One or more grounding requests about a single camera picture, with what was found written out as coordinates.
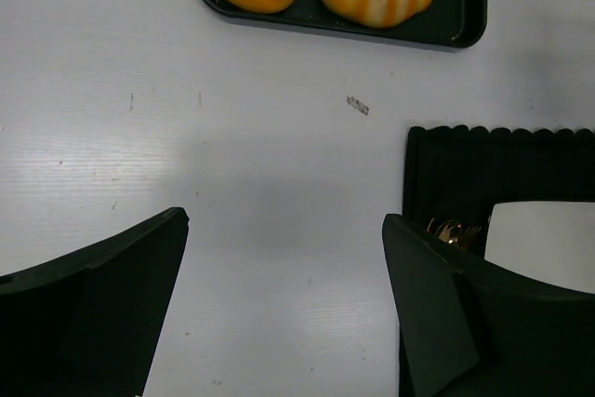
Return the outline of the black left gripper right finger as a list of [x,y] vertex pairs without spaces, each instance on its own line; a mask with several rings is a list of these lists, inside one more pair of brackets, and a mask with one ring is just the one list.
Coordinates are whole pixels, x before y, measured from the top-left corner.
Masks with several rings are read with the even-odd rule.
[[590,396],[594,297],[452,247],[399,215],[382,226],[402,396]]

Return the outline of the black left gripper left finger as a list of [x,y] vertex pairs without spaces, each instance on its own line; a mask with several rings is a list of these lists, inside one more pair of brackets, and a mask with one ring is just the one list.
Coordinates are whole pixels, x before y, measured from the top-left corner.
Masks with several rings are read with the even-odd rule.
[[185,210],[171,207],[3,275],[2,395],[142,395],[188,232]]

